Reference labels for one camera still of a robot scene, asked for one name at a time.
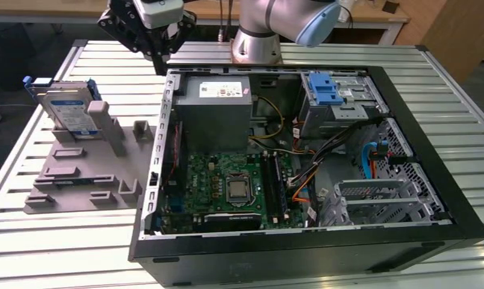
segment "blue plastic clip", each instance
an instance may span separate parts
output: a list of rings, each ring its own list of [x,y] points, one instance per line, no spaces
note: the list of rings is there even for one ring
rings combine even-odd
[[[344,98],[339,96],[337,83],[328,73],[310,74],[310,87],[314,91],[318,105],[343,105]]]

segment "yellow wire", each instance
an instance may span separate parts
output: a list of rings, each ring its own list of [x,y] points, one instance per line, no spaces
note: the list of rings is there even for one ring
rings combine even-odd
[[[284,120],[284,115],[281,114],[281,111],[278,109],[278,107],[274,105],[274,103],[265,97],[258,96],[258,98],[264,99],[266,101],[266,103],[270,104],[270,106],[274,108],[276,112],[280,115],[280,121],[281,121],[281,125],[280,125],[280,129],[277,130],[277,132],[274,132],[273,134],[268,134],[268,135],[250,135],[249,138],[256,138],[256,139],[262,139],[262,138],[272,138],[276,135],[278,135],[281,133],[281,131],[284,130],[284,126],[285,126],[285,120]]]

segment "blue cable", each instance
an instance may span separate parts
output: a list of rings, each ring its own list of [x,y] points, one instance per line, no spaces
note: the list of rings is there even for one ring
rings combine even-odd
[[[373,141],[371,143],[367,143],[363,148],[363,168],[364,168],[364,174],[367,179],[372,179],[372,172],[369,167],[369,150],[372,148],[377,148],[379,144]]]

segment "sticker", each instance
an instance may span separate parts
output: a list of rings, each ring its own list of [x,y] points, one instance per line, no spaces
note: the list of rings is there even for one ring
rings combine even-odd
[[[292,134],[293,134],[293,137],[300,138],[301,130],[298,128],[293,128],[292,129]]]
[[[200,97],[241,98],[244,97],[242,82],[202,82],[200,85]]]
[[[317,194],[317,197],[325,197],[331,191],[328,189],[322,188],[321,191]]]
[[[308,207],[308,215],[310,216],[312,220],[317,219],[317,212],[312,207]]]
[[[53,111],[67,130],[75,135],[91,137],[98,134],[93,118],[86,114],[83,101],[51,101]]]
[[[351,96],[351,97],[353,97],[353,92],[352,92],[352,90],[351,89],[341,89],[341,90],[339,90],[339,95],[340,96]]]

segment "ram slot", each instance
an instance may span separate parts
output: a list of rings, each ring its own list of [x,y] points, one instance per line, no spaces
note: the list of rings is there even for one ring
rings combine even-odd
[[[274,155],[260,158],[264,180],[265,207],[269,222],[277,223],[288,211],[285,184],[281,178],[280,163]]]

